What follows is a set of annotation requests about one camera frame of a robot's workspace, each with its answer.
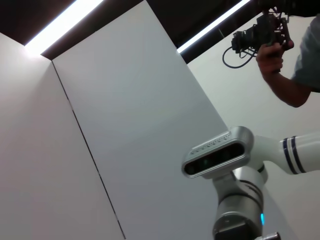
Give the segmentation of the grey shirt sleeve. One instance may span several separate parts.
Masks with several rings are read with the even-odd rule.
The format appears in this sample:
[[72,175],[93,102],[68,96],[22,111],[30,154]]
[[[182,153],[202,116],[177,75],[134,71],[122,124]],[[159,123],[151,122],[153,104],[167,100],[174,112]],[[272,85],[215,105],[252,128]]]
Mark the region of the grey shirt sleeve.
[[293,80],[320,93],[320,13],[311,21],[302,38]]

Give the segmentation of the narrow ceiling light strip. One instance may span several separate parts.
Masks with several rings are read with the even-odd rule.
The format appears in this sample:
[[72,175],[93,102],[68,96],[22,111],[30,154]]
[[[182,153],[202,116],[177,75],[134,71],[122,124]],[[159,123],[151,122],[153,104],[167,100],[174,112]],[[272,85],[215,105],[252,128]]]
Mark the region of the narrow ceiling light strip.
[[241,8],[243,8],[245,5],[247,5],[250,2],[251,2],[251,0],[241,0],[239,3],[237,3],[231,9],[226,11],[224,14],[222,14],[220,17],[218,17],[216,20],[214,20],[208,26],[206,26],[204,29],[202,29],[200,32],[198,32],[195,36],[193,36],[191,39],[189,39],[187,42],[185,42],[182,46],[180,46],[177,49],[177,52],[179,54],[184,52],[186,49],[188,49],[190,46],[192,46],[197,41],[199,41],[201,38],[203,38],[206,34],[208,34],[211,30],[216,28],[223,21],[225,21],[227,18],[229,18],[231,15],[236,13],[238,10],[240,10]]

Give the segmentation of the bystander bare forearm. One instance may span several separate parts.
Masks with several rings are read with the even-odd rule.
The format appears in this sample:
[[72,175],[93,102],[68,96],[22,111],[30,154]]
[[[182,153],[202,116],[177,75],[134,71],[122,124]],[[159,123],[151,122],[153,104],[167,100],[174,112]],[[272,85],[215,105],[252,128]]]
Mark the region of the bystander bare forearm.
[[262,77],[273,93],[287,105],[299,108],[306,103],[313,89],[286,78],[280,73],[262,73]]

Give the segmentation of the silver pin on right gripper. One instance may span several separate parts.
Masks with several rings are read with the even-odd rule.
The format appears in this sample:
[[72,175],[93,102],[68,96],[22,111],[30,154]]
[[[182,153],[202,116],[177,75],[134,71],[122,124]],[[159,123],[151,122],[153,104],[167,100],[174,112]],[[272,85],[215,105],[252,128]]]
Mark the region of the silver pin on right gripper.
[[282,240],[282,239],[279,232],[274,232],[274,233],[270,233],[262,236],[260,240]]

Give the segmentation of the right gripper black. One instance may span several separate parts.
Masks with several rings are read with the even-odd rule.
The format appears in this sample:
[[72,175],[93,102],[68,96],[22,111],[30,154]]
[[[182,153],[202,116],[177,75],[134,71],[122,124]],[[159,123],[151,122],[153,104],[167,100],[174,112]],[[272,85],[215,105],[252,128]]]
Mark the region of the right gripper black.
[[261,235],[260,232],[254,231],[249,225],[239,223],[217,230],[214,240],[255,240]]

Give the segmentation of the bystander hand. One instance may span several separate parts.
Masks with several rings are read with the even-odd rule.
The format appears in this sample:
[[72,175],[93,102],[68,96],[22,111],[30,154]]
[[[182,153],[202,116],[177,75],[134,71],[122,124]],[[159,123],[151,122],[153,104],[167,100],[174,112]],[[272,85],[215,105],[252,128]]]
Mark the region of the bystander hand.
[[263,44],[258,50],[256,61],[263,76],[279,73],[283,67],[283,54],[294,47],[292,40],[284,45],[274,43],[268,46]]

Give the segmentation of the wide ceiling light strip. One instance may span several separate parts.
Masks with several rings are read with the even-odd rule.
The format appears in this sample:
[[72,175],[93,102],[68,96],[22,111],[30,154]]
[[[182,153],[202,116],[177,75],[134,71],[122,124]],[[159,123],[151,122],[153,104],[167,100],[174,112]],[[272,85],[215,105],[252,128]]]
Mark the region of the wide ceiling light strip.
[[25,48],[32,54],[42,54],[103,1],[76,0],[28,42]]

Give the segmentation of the black video camera rig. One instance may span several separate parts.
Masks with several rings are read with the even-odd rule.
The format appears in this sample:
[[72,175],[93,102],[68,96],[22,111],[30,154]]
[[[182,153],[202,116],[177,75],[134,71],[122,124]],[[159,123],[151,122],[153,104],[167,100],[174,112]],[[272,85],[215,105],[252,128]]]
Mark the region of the black video camera rig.
[[275,43],[279,43],[285,51],[292,49],[289,18],[282,16],[290,15],[292,0],[255,0],[255,5],[262,15],[249,29],[233,34],[232,50],[237,54],[248,49],[258,51],[262,45],[272,46]]

